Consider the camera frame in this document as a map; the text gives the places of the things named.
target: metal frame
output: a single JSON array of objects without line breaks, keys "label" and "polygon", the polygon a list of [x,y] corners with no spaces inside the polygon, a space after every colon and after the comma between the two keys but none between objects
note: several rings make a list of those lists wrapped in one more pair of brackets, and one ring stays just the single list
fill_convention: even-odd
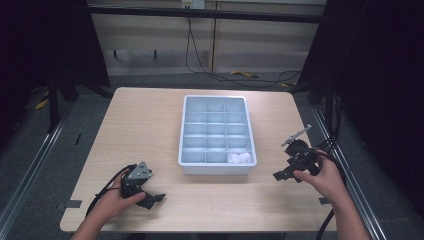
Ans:
[{"label": "metal frame", "polygon": [[16,188],[12,197],[9,199],[9,202],[4,207],[0,215],[0,240],[6,239],[7,234],[9,233],[10,228],[13,225],[16,217],[18,216],[19,211],[21,210],[32,185],[35,182],[35,179],[38,176],[42,166],[46,162],[50,151],[53,149],[54,144],[56,143],[57,138],[60,135],[60,132],[63,129],[64,122],[70,115],[73,103],[70,103],[64,110],[63,117],[58,122],[57,126],[53,129],[52,132],[48,133],[41,148],[38,150],[37,155],[31,163],[31,166],[28,168],[25,176],[22,178],[19,186]]},{"label": "metal frame", "polygon": [[162,17],[187,17],[187,18],[210,18],[210,19],[233,19],[233,20],[254,20],[254,21],[272,21],[272,22],[294,22],[294,23],[321,23],[321,16],[313,15],[290,15],[290,14],[272,14],[255,12],[236,12],[236,11],[216,11],[199,9],[180,9],[180,8],[143,8],[143,7],[123,7],[114,5],[42,5],[43,10],[56,10],[58,8],[65,10],[87,11],[94,14],[114,14],[114,15],[137,15],[137,16],[162,16]]},{"label": "metal frame", "polygon": [[[325,138],[329,138],[330,133],[326,127],[325,118],[323,113],[321,112],[321,109],[319,109],[318,107],[313,107],[312,110],[317,119],[322,134]],[[355,205],[358,208],[358,211],[361,214],[365,226],[368,228],[368,232],[370,233],[371,237],[373,239],[386,240],[387,238],[383,232],[380,222],[378,221],[377,217],[374,214],[374,211],[372,210],[370,204],[365,198],[364,193],[359,187],[359,184],[356,181],[356,178],[353,175],[352,170],[349,167],[349,164],[347,163],[346,158],[344,157],[343,152],[337,142],[334,143],[333,155],[337,160],[339,160],[340,165],[346,173],[347,188],[349,189],[351,197],[355,202]]]}]

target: white plastic tray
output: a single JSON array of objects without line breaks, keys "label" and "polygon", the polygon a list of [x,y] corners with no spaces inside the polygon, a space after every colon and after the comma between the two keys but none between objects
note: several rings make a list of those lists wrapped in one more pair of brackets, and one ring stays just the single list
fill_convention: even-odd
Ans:
[{"label": "white plastic tray", "polygon": [[185,96],[178,163],[184,174],[249,174],[257,160],[246,99]]}]

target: wire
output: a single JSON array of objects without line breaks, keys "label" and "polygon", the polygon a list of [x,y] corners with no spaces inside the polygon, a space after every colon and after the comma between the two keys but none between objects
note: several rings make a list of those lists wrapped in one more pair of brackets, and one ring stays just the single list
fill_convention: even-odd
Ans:
[{"label": "wire", "polygon": [[336,138],[331,135],[327,139],[325,139],[322,143],[318,144],[316,147],[324,150],[325,152],[331,152],[336,144]]},{"label": "wire", "polygon": [[324,222],[321,225],[321,228],[318,231],[316,240],[320,240],[322,238],[322,235],[324,235],[324,231],[328,226],[328,223],[330,223],[331,219],[334,217],[334,209],[331,209],[331,211],[328,213],[327,217],[325,218]]},{"label": "wire", "polygon": [[118,189],[118,188],[110,188],[108,189],[108,187],[110,186],[110,184],[112,184],[113,181],[115,181],[115,179],[119,176],[119,174],[121,174],[122,172],[124,172],[125,170],[129,169],[130,167],[132,167],[133,165],[128,165],[124,168],[122,168],[119,172],[117,172],[115,174],[115,176],[113,176],[112,179],[109,180],[109,182],[106,184],[106,186],[100,191],[99,194],[96,194],[96,197],[93,199],[93,201],[91,202],[90,206],[87,209],[87,212],[85,214],[85,217],[88,216],[88,214],[90,214],[91,210],[93,210],[94,206],[96,206],[97,202],[100,200],[100,198],[103,197],[103,195],[105,195],[106,192],[108,192],[109,190],[112,189]]},{"label": "wire", "polygon": [[335,94],[335,100],[336,104],[334,106],[334,110],[336,112],[336,126],[334,129],[332,129],[332,133],[334,135],[334,139],[337,140],[337,137],[339,135],[340,125],[341,125],[341,118],[342,118],[342,111],[343,111],[343,103],[340,100],[340,98]]},{"label": "wire", "polygon": [[[285,72],[280,73],[280,75],[278,76],[277,80],[264,80],[264,79],[261,79],[261,80],[259,80],[259,79],[228,79],[228,78],[225,78],[223,76],[217,75],[215,73],[208,73],[205,70],[205,68],[203,67],[202,62],[200,61],[199,52],[197,51],[196,41],[194,40],[193,30],[191,28],[191,18],[188,18],[187,21],[188,21],[189,31],[188,31],[188,36],[187,36],[187,47],[186,47],[185,64],[186,64],[187,69],[190,72],[192,72],[192,73],[204,73],[208,77],[210,77],[210,78],[212,78],[212,79],[214,79],[216,81],[219,81],[219,82],[232,82],[234,84],[238,84],[238,85],[243,86],[243,87],[267,88],[267,87],[272,87],[272,86],[274,86],[274,85],[276,85],[277,83],[280,83],[280,82],[289,81],[289,80],[295,78],[297,75],[299,75],[302,72],[302,71],[285,71]],[[189,50],[189,47],[190,47],[190,38],[191,38],[191,40],[193,42],[194,50],[196,52],[197,61],[199,62],[199,65],[200,65],[200,68],[202,69],[202,72],[196,72],[196,71],[192,70],[188,66],[188,50]],[[287,74],[287,73],[294,73],[294,74],[292,76],[290,76],[289,78],[287,78],[287,79],[280,80],[281,77],[284,74]],[[270,83],[270,84],[266,84],[266,85],[262,85],[262,86],[253,86],[253,85],[247,85],[247,84],[244,84],[244,83],[241,83],[241,82],[262,82],[262,83]]]}]

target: wooden table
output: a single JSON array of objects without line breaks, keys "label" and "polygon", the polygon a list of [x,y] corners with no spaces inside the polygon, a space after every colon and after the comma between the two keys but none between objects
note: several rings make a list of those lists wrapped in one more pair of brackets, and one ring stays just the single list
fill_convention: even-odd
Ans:
[{"label": "wooden table", "polygon": [[[250,111],[258,164],[247,176],[184,175],[178,164],[185,95],[244,96]],[[113,232],[289,232],[317,231],[331,210],[307,183],[277,182],[272,174],[288,166],[280,144],[304,128],[289,93],[120,88],[115,92],[61,229],[76,231],[104,185],[128,164],[144,160],[153,176],[143,185],[166,193],[151,210],[133,205],[110,220]],[[308,142],[306,134],[300,139]],[[334,231],[335,221],[327,227]]]}]

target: human arm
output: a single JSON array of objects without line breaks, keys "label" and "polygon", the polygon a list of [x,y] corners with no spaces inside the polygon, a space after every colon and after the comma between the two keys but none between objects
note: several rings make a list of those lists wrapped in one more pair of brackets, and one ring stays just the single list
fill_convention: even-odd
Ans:
[{"label": "human arm", "polygon": [[122,198],[120,191],[121,179],[125,173],[126,171],[115,178],[115,181],[109,188],[110,190],[103,195],[90,214],[84,219],[72,236],[72,240],[96,239],[107,221],[118,216],[124,209],[146,197],[146,193],[142,192],[126,199]]},{"label": "human arm", "polygon": [[321,171],[317,176],[311,176],[301,171],[294,171],[293,174],[311,184],[330,201],[336,217],[339,239],[370,239],[355,204],[344,186],[336,164],[323,156],[320,156],[318,163]]}]

